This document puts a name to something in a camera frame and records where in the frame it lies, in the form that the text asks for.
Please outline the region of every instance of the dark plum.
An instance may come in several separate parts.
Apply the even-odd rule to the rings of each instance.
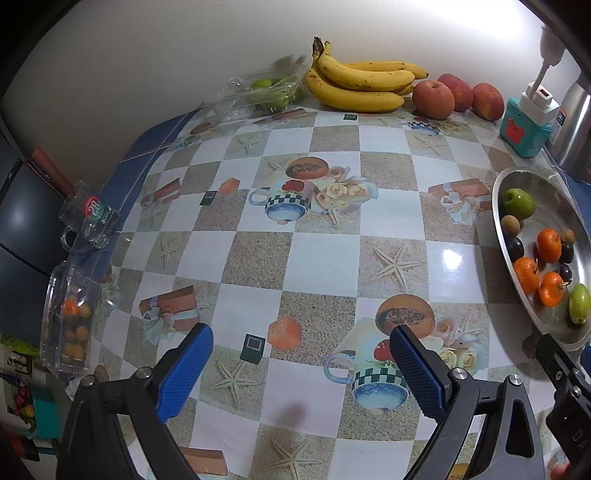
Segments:
[[[523,244],[516,236],[506,239],[505,245],[507,245],[507,251],[509,252],[509,258],[511,259],[511,262],[523,257],[525,254]]]
[[[573,272],[567,264],[562,264],[558,269],[558,275],[563,281],[571,283],[573,281]]]
[[[560,254],[560,263],[571,263],[574,260],[574,247],[570,242],[562,244],[562,253]]]

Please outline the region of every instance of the clear plastic box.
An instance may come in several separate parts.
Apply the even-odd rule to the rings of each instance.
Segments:
[[[51,272],[41,324],[41,361],[54,375],[90,373],[90,336],[100,284],[71,262]]]
[[[217,95],[213,111],[226,122],[280,112],[298,98],[306,69],[304,65],[291,64],[283,69],[261,70],[234,77]],[[254,82],[262,80],[270,80],[272,85],[251,87]]]

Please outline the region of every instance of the banana bunch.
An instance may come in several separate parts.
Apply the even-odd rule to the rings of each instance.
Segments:
[[[314,37],[312,66],[304,76],[308,90],[334,108],[353,112],[385,112],[404,104],[413,80],[428,73],[403,61],[362,61],[343,64],[330,56],[330,42]]]

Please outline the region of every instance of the metal tray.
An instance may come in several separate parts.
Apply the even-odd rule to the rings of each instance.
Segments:
[[[503,232],[501,231],[501,218],[505,214],[501,202],[502,194],[511,188],[518,188],[528,192],[536,204],[535,213],[523,221],[523,228],[518,237],[523,243],[525,256],[534,258],[535,239],[540,230],[553,228],[561,232],[567,228],[574,231],[576,242],[574,244],[574,260],[570,264],[573,271],[573,282],[568,291],[577,283],[590,286],[591,281],[591,243],[589,234],[585,230],[583,221],[577,214],[575,207],[554,185],[544,178],[536,175],[527,168],[506,168],[496,178],[492,188],[492,213],[495,220],[496,235],[501,244],[503,257],[511,280],[515,284],[517,293],[527,313],[535,323],[538,330],[543,333],[550,333],[562,344],[566,351],[575,351],[581,348],[589,337],[591,322],[583,325],[575,325],[567,320],[569,313],[568,293],[564,295],[562,302],[554,308],[544,307],[538,298],[537,292],[525,295],[513,266],[509,259]],[[540,264],[540,278],[547,272],[558,271],[558,263],[545,265]]]

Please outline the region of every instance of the apple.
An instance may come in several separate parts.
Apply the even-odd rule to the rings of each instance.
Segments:
[[[419,112],[430,118],[444,120],[456,106],[452,91],[442,82],[425,80],[415,86],[413,103]]]
[[[589,290],[582,283],[575,285],[569,295],[569,313],[573,323],[585,323],[591,309]]]
[[[503,207],[508,215],[525,220],[535,212],[535,202],[531,195],[521,189],[509,189],[503,196]]]
[[[385,362],[390,360],[394,362],[394,358],[392,358],[392,354],[390,353],[390,339],[385,338],[380,343],[377,344],[374,350],[374,358],[378,362]]]
[[[437,81],[444,83],[452,91],[453,98],[456,102],[454,108],[456,112],[465,112],[472,106],[474,95],[470,85],[466,82],[451,73],[444,73]]]
[[[494,122],[503,116],[505,102],[503,96],[490,83],[479,83],[472,89],[472,110],[479,117]]]

